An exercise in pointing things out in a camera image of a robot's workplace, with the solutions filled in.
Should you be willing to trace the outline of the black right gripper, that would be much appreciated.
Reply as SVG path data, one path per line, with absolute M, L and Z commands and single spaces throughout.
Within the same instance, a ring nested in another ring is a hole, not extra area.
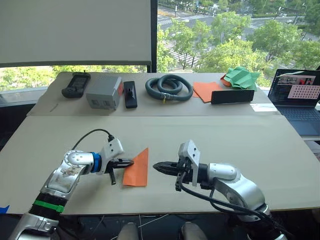
M 192 162 L 189 159 L 179 160 L 178 164 L 172 161 L 157 162 L 153 168 L 162 174 L 177 176 L 175 190 L 178 192 L 182 191 L 182 184 L 189 184 L 193 181 Z

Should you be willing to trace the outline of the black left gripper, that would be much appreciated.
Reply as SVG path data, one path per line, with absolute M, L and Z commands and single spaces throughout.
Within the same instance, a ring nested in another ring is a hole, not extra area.
M 134 164 L 134 161 L 132 159 L 118 158 L 118 159 L 110 160 L 106 166 L 106 173 L 108 173 L 110 176 L 111 184 L 112 185 L 116 184 L 114 169 L 127 168 L 132 166 L 133 164 Z

